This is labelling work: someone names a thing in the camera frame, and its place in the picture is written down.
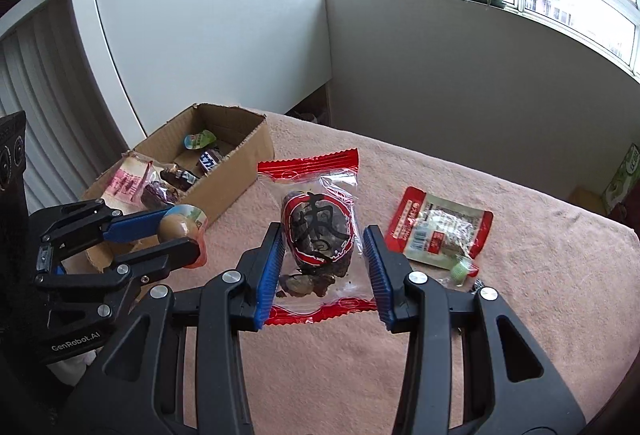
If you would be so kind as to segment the white cabinet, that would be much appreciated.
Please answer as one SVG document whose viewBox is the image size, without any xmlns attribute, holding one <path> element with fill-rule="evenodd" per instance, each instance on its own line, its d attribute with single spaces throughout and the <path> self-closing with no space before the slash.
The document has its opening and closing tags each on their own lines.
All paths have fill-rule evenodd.
<svg viewBox="0 0 640 435">
<path fill-rule="evenodd" d="M 194 103 L 284 113 L 331 77 L 326 0 L 70 0 L 108 112 L 134 146 Z"/>
</svg>

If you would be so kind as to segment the small green candy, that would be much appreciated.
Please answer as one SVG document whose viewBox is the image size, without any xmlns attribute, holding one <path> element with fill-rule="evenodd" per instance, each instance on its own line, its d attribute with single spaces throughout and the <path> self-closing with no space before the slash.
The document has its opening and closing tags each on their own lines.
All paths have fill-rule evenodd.
<svg viewBox="0 0 640 435">
<path fill-rule="evenodd" d="M 438 282 L 446 288 L 462 288 L 466 281 L 474 280 L 479 273 L 480 267 L 472 259 L 459 257 L 446 276 L 439 278 Z"/>
</svg>

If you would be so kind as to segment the Snickers chocolate bar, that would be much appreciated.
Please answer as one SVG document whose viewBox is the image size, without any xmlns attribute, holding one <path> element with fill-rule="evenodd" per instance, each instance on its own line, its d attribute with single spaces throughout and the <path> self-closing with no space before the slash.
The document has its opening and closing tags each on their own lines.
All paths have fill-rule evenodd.
<svg viewBox="0 0 640 435">
<path fill-rule="evenodd" d="M 198 180 L 217 167 L 223 159 L 222 153 L 215 148 L 183 151 L 175 158 L 174 163 L 184 173 L 189 172 L 189 175 L 177 176 L 178 188 L 182 191 L 189 190 Z"/>
</svg>

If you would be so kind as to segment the green jelly cup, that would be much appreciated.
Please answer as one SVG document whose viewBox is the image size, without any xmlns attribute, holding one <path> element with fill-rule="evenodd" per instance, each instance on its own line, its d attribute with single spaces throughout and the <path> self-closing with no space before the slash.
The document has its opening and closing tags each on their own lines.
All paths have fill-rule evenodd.
<svg viewBox="0 0 640 435">
<path fill-rule="evenodd" d="M 186 135 L 183 138 L 183 147 L 190 151 L 202 150 L 215 144 L 216 141 L 217 137 L 213 132 L 203 129 L 201 132 Z"/>
</svg>

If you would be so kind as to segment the brown cardboard box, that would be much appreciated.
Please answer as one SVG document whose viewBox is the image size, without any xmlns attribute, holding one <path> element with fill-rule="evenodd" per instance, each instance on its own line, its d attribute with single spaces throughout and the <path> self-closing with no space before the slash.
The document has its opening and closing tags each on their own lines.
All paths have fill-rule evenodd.
<svg viewBox="0 0 640 435">
<path fill-rule="evenodd" d="M 257 165 L 273 158 L 267 117 L 238 106 L 199 103 L 173 117 L 125 152 L 85 191 L 125 215 L 193 206 L 191 219 L 206 229 L 257 178 Z"/>
</svg>

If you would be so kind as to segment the green white carton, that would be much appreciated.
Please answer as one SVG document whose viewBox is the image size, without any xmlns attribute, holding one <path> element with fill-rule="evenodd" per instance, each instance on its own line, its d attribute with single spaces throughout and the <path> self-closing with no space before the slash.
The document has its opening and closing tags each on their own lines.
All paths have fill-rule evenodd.
<svg viewBox="0 0 640 435">
<path fill-rule="evenodd" d="M 614 207 L 622 203 L 629 192 L 634 189 L 634 185 L 639 179 L 639 160 L 639 147 L 633 143 L 602 193 L 605 213 L 611 213 Z"/>
</svg>

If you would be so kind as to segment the red white snack pouch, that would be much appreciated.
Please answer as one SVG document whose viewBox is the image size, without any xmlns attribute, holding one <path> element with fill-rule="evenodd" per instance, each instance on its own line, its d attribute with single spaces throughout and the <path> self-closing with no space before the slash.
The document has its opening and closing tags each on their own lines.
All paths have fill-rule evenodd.
<svg viewBox="0 0 640 435">
<path fill-rule="evenodd" d="M 459 257 L 475 262 L 490 233 L 494 213 L 408 187 L 387 228 L 390 251 L 410 261 L 449 270 Z"/>
</svg>

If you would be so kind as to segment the braised egg packet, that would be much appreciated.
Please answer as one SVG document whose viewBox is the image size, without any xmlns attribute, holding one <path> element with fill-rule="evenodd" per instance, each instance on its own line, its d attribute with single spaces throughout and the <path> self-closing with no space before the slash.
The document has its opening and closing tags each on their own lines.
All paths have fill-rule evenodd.
<svg viewBox="0 0 640 435">
<path fill-rule="evenodd" d="M 200 268 L 207 263 L 204 241 L 207 227 L 207 215 L 199 207 L 191 204 L 178 204 L 171 207 L 160 220 L 156 236 L 160 243 L 180 238 L 190 238 L 198 242 L 200 256 L 194 263 L 188 265 L 188 268 Z"/>
</svg>

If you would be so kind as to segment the red clear dates packet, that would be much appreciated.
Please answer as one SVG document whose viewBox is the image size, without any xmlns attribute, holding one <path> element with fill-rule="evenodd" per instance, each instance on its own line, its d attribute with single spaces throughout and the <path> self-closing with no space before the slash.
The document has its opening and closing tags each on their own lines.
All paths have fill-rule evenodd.
<svg viewBox="0 0 640 435">
<path fill-rule="evenodd" d="M 359 165 L 356 148 L 257 165 L 278 204 L 284 246 L 267 325 L 375 311 L 358 224 Z"/>
</svg>

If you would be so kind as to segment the large bread packet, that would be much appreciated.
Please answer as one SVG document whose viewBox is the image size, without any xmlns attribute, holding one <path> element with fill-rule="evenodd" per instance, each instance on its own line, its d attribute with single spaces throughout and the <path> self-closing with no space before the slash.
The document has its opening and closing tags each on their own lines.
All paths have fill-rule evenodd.
<svg viewBox="0 0 640 435">
<path fill-rule="evenodd" d="M 142 193 L 154 173 L 152 160 L 130 153 L 122 159 L 108 181 L 102 199 L 108 207 L 120 210 L 125 215 L 145 210 Z"/>
</svg>

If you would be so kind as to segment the black white candy packet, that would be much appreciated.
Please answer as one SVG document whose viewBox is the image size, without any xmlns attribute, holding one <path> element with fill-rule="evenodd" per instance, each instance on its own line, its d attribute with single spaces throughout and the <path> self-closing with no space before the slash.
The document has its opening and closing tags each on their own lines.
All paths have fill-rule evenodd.
<svg viewBox="0 0 640 435">
<path fill-rule="evenodd" d="M 484 288 L 485 283 L 480 280 L 480 279 L 476 279 L 473 284 L 472 287 L 470 288 L 470 293 L 475 294 L 476 292 L 480 291 L 480 289 Z"/>
</svg>

